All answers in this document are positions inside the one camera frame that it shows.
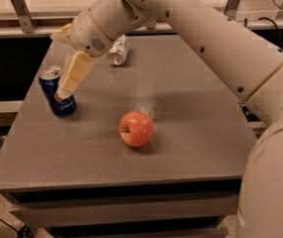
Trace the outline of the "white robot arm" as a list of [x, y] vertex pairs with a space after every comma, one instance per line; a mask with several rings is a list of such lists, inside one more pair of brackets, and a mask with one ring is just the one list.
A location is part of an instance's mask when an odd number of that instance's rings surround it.
[[93, 59], [121, 35], [160, 18], [266, 126], [252, 148], [237, 209], [237, 238], [283, 238], [283, 50], [200, 0], [97, 0], [53, 33], [75, 56], [58, 95], [70, 96]]

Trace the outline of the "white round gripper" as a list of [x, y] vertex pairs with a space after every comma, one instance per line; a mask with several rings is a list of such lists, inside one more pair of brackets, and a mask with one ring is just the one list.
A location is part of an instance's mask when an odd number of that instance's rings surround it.
[[73, 95], [91, 71], [93, 58], [102, 57], [113, 46], [95, 23], [89, 9], [80, 12], [71, 24], [52, 33], [51, 39], [64, 45], [72, 44], [78, 50], [66, 56], [58, 87], [61, 98]]

